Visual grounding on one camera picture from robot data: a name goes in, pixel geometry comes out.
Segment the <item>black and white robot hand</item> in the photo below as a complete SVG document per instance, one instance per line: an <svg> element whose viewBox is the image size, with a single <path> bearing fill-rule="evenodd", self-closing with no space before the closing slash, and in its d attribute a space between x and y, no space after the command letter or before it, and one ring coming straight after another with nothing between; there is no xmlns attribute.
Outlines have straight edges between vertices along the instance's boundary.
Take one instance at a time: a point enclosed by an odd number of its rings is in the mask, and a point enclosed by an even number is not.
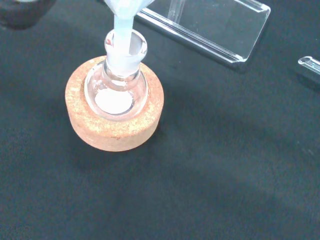
<svg viewBox="0 0 320 240"><path fill-rule="evenodd" d="M56 2L56 0L1 0L0 26L11 30L31 28Z"/></svg>

